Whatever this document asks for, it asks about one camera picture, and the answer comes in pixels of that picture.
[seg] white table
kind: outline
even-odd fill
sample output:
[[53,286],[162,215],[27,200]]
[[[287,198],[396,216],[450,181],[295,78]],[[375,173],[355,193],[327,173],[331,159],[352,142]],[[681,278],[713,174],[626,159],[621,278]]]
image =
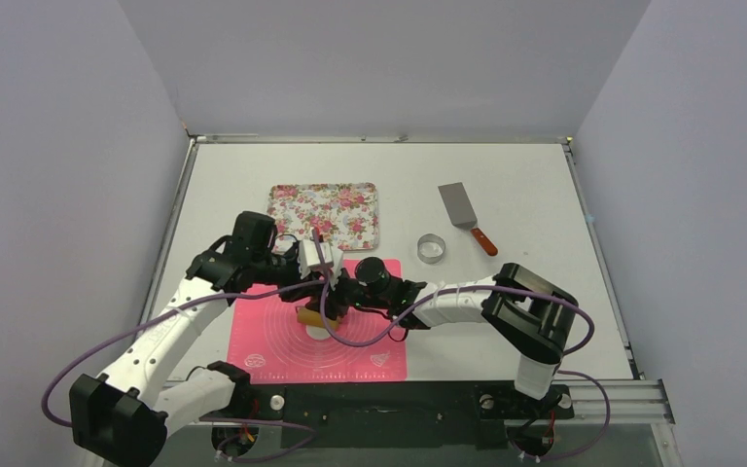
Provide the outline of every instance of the white table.
[[[487,257],[449,222],[437,187],[464,182],[480,228],[499,248]],[[590,344],[563,369],[632,379],[586,219],[562,148],[556,144],[202,144],[167,257],[155,313],[167,303],[195,255],[231,232],[241,211],[265,212],[279,183],[373,182],[379,191],[380,242],[347,258],[397,258],[403,277],[461,282],[520,263],[572,294],[596,324]],[[445,258],[426,265],[416,241],[445,239]],[[217,318],[171,375],[227,357],[233,314]],[[587,326],[576,319],[568,345]],[[514,379],[518,352],[487,324],[411,333],[409,379]]]

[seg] brown handle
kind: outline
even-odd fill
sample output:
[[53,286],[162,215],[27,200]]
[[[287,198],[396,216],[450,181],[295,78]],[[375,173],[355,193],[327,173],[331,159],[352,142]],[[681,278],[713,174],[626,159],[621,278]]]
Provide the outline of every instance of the brown handle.
[[471,229],[471,235],[473,235],[474,238],[477,239],[477,243],[480,244],[480,246],[483,250],[485,250],[485,253],[487,253],[488,256],[497,256],[497,253],[499,253],[497,247],[494,246],[493,243],[491,243],[491,240],[489,240],[488,237],[485,236],[484,233],[482,233],[479,227],[474,227],[473,229]]

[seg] white wall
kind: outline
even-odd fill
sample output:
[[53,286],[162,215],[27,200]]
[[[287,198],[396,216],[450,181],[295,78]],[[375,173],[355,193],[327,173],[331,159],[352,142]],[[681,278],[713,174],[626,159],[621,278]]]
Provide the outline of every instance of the white wall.
[[747,2],[654,0],[576,142],[686,464],[747,465]]
[[120,0],[195,133],[574,134],[649,0]]
[[0,0],[0,466],[74,465],[41,393],[137,320],[186,149],[115,0]]

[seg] floral pattern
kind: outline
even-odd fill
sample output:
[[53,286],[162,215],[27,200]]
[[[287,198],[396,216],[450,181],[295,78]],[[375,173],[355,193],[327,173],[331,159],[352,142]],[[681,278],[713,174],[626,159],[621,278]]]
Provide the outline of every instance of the floral pattern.
[[[379,244],[379,200],[373,183],[276,185],[270,189],[267,215],[279,235],[310,235],[315,227],[342,250],[370,250]],[[280,236],[277,250],[293,239]]]

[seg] metal spatula blade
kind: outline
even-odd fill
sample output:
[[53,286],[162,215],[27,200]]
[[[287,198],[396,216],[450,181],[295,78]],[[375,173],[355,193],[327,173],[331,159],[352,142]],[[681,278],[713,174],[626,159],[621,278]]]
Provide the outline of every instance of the metal spatula blade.
[[471,201],[468,199],[468,193],[465,192],[465,185],[462,182],[451,183],[449,185],[441,185],[439,189],[451,224],[460,229],[470,230],[477,243],[480,244],[488,256],[497,256],[497,247],[477,227],[477,213],[474,212],[474,206],[471,205]]

